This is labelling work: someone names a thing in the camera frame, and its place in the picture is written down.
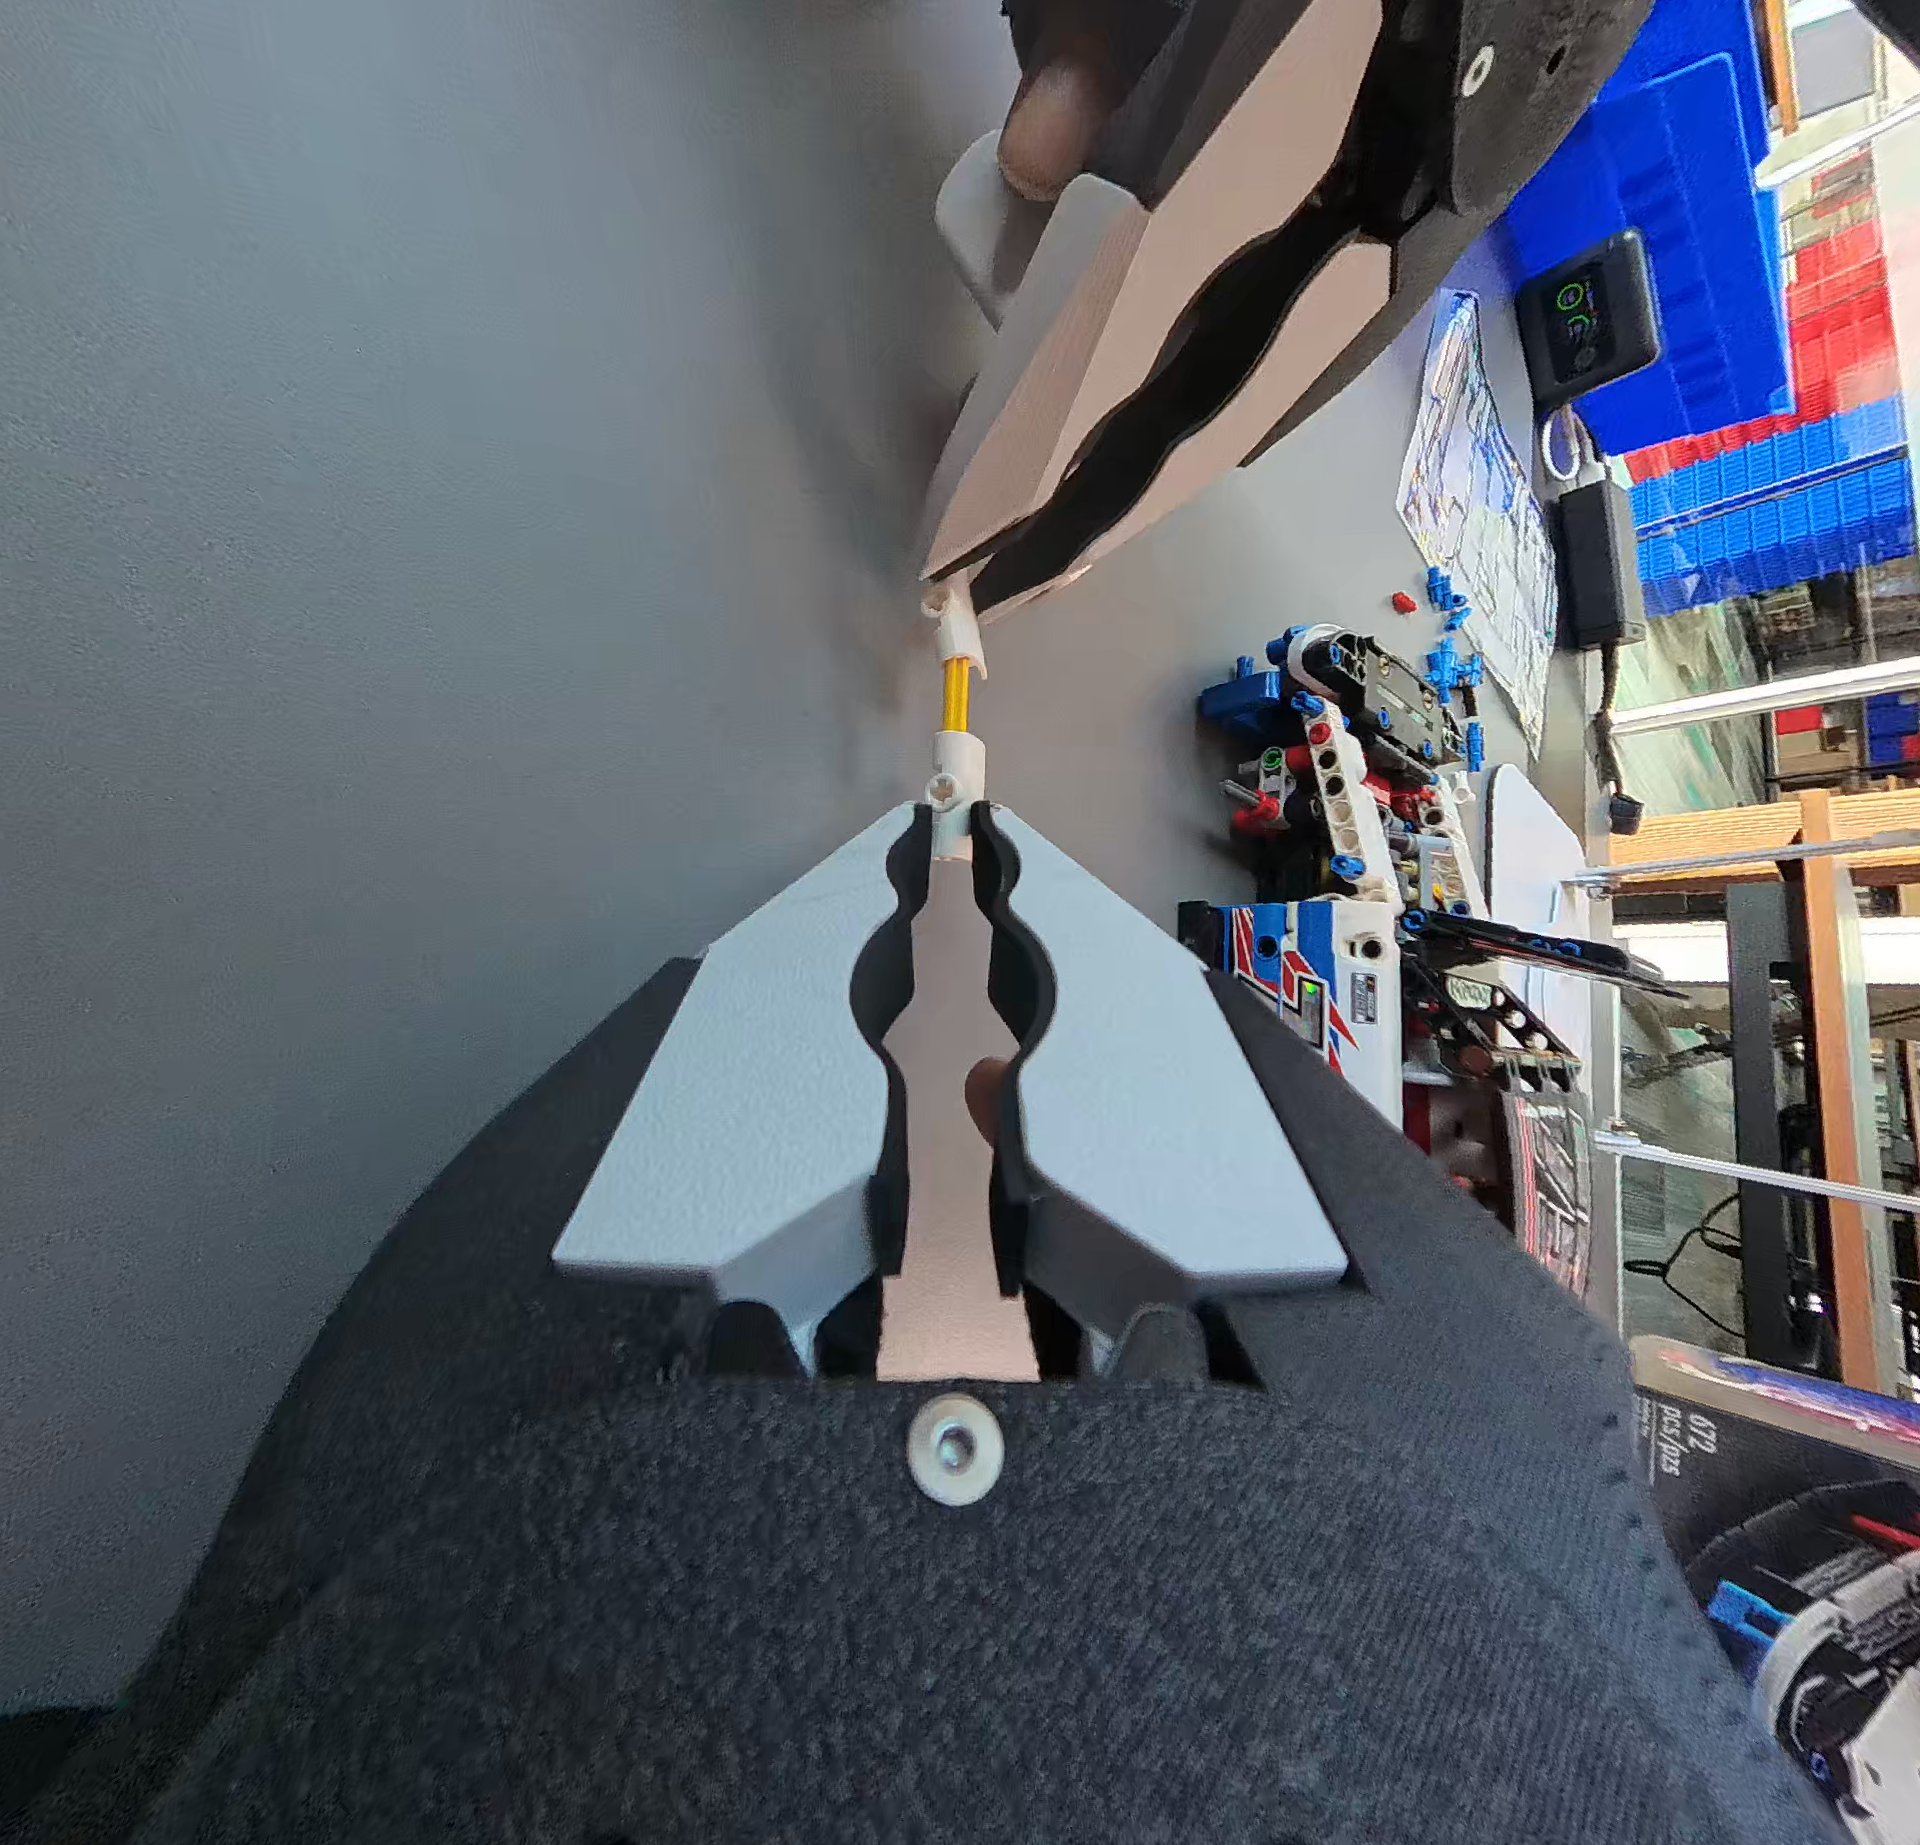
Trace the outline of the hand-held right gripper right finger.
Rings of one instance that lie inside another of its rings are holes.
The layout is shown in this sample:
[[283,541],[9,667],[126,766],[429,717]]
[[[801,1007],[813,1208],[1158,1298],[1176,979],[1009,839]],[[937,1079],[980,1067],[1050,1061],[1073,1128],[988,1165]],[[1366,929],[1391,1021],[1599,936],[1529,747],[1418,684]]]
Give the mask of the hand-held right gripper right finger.
[[990,1240],[1041,1373],[1099,1373],[1163,1307],[1339,1285],[1349,1249],[1219,979],[1054,843],[973,807],[973,899],[1012,1056],[990,1100]]

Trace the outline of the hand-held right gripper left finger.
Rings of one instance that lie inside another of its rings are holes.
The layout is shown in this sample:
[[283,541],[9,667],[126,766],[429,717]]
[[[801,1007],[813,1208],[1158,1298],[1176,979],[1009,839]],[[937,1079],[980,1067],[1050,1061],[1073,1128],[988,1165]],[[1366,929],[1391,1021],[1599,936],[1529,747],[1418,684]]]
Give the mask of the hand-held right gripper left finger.
[[551,1257],[763,1306],[808,1373],[871,1373],[909,1221],[887,1038],[916,994],[920,811],[900,803],[696,960]]

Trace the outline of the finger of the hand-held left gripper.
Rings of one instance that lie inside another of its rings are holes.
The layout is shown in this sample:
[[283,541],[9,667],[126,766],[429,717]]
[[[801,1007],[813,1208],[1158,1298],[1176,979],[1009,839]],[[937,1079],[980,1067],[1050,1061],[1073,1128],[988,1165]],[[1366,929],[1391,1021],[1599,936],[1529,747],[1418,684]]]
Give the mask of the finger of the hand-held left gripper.
[[1238,0],[1136,182],[1073,179],[988,286],[994,341],[930,480],[922,579],[975,581],[1041,511],[1098,424],[1146,381],[1208,281],[1243,251],[1342,220],[1320,195],[1351,137],[1385,0]]
[[1379,320],[1393,279],[1391,246],[1333,222],[1276,233],[1233,259],[1141,390],[975,575],[980,616],[1061,592],[1261,452]]

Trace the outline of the grey desk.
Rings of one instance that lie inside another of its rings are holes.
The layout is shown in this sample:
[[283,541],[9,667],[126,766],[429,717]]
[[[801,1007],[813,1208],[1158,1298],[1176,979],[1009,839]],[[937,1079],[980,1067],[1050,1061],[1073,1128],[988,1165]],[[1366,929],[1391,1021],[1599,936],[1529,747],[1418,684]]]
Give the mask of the grey desk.
[[4,1713],[493,1114],[926,768],[1002,0],[4,0]]

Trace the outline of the person's left hand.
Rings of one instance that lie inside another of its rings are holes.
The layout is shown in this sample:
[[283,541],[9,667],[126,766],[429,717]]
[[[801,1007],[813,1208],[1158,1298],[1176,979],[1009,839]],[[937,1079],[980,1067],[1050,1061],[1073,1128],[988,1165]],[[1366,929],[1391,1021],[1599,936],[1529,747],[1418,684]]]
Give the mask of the person's left hand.
[[1029,203],[1052,203],[1086,167],[1113,95],[1089,55],[1064,53],[1029,69],[1005,111],[996,169],[1005,186]]

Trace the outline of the white blue red toy race car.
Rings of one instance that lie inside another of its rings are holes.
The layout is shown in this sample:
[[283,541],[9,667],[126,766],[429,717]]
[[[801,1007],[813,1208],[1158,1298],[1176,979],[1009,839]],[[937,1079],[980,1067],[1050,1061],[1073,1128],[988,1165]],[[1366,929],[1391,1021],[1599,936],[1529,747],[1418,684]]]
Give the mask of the white blue red toy race car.
[[1499,968],[1613,991],[1673,989],[1626,949],[1454,910],[1359,899],[1213,906],[1187,900],[1178,941],[1261,998],[1552,1277],[1592,1277],[1592,1103],[1587,1062]]

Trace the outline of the large blue storage bin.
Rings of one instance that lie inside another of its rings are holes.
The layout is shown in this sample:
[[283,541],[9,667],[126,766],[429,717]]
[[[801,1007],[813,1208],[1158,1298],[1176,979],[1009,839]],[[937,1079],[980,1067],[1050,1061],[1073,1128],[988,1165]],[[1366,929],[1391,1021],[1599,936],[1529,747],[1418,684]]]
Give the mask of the large blue storage bin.
[[1591,110],[1504,215],[1539,275],[1636,227],[1664,357],[1579,402],[1613,454],[1792,409],[1782,206],[1752,0],[1657,0]]

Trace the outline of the black timer device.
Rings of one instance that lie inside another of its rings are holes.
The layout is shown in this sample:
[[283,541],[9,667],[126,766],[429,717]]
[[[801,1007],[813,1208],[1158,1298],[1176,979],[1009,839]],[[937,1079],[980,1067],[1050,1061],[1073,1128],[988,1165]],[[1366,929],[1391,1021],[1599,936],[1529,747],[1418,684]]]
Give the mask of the black timer device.
[[1661,362],[1665,332],[1641,229],[1621,227],[1526,277],[1515,291],[1515,320],[1541,414]]

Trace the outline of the cluster of blue toy pins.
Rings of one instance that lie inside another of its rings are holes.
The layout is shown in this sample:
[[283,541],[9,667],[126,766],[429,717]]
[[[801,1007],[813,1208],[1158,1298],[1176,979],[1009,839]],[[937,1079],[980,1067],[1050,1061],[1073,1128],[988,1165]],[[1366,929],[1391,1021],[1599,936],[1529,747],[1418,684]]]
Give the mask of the cluster of blue toy pins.
[[1481,773],[1485,769],[1485,727],[1478,714],[1478,691],[1485,664],[1467,639],[1474,607],[1471,596],[1455,587],[1454,577],[1439,565],[1428,565],[1426,589],[1428,604],[1443,622],[1439,642],[1428,653],[1428,682],[1436,685],[1446,705],[1457,707],[1468,773]]

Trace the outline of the black power adapter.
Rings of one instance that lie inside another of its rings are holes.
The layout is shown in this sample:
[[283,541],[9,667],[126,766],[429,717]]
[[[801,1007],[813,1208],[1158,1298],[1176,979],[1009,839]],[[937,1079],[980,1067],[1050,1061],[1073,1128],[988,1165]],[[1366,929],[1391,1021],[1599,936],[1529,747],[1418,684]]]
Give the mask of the black power adapter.
[[1559,496],[1548,530],[1561,586],[1557,646],[1589,653],[1641,640],[1647,604],[1631,492],[1604,469]]

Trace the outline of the black white toy brick chassis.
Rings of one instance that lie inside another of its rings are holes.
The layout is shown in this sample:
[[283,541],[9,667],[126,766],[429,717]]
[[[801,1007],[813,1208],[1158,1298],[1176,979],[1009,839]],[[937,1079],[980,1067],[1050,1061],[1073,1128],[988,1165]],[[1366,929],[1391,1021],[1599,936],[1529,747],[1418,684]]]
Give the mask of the black white toy brick chassis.
[[1205,685],[1197,722],[1242,752],[1222,781],[1258,903],[1351,899],[1485,915],[1462,717],[1377,637],[1298,625]]

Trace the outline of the white pad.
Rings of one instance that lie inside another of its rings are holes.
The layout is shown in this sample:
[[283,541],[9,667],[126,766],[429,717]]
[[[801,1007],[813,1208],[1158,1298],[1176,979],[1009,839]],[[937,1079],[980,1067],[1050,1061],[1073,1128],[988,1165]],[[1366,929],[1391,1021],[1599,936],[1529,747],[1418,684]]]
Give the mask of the white pad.
[[[1579,836],[1559,816],[1521,766],[1494,766],[1483,779],[1481,877],[1492,920],[1550,939],[1591,939],[1592,903],[1572,884],[1584,869]],[[1578,1059],[1578,1100],[1584,1112],[1592,1112],[1592,992],[1587,981],[1539,960],[1504,960],[1501,979]]]

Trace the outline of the stack of red and blue crates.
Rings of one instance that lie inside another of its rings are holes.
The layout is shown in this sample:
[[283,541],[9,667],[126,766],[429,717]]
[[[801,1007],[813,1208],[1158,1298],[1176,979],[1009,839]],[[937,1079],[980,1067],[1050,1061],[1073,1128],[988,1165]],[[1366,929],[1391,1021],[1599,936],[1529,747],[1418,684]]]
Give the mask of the stack of red and blue crates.
[[1793,409],[1634,450],[1647,616],[1847,577],[1909,555],[1907,409],[1877,215],[1792,254]]

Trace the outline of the wooden table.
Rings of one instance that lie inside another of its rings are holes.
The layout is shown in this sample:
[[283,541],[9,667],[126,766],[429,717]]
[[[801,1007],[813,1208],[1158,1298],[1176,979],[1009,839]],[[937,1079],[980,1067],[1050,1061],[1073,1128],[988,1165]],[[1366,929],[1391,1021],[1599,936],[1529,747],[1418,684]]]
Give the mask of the wooden table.
[[1649,820],[1589,899],[1672,992],[1597,1017],[1628,1335],[1916,1397],[1916,796]]

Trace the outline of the toy set box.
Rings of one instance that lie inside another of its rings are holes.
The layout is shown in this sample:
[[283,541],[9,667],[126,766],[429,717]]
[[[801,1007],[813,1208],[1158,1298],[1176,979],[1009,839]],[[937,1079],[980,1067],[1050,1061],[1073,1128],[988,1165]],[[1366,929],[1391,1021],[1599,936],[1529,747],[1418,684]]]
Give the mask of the toy set box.
[[1918,1407],[1628,1344],[1668,1548],[1766,1733],[1852,1841],[1918,1838]]

